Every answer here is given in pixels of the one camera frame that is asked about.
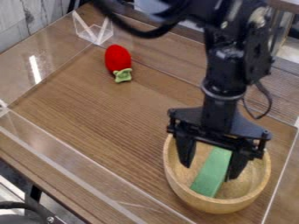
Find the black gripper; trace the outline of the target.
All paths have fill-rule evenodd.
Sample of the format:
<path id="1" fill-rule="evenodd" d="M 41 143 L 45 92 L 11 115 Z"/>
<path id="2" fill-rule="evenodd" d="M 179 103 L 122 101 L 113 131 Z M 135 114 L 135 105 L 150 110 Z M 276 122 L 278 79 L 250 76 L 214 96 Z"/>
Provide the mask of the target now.
<path id="1" fill-rule="evenodd" d="M 215 145 L 233 152 L 227 179 L 237 179 L 250 159 L 265 156 L 272 133 L 239 112 L 238 101 L 205 98 L 203 105 L 171 108 L 167 132 L 173 134 L 181 163 L 190 168 L 197 143 Z"/>

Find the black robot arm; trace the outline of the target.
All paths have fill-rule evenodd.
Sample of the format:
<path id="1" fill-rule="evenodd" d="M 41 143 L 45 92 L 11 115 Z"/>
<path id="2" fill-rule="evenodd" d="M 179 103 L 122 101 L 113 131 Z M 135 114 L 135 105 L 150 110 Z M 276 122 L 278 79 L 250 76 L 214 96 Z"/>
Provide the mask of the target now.
<path id="1" fill-rule="evenodd" d="M 195 144 L 214 144 L 233 152 L 227 178 L 235 179 L 249 161 L 265 156 L 272 134 L 239 112 L 250 85 L 264 87 L 273 56 L 269 49 L 266 0 L 137 0 L 137 8 L 169 28 L 193 21 L 205 35 L 207 70 L 201 84 L 203 104 L 169 110 L 167 130 L 179 159 L 193 164 Z"/>

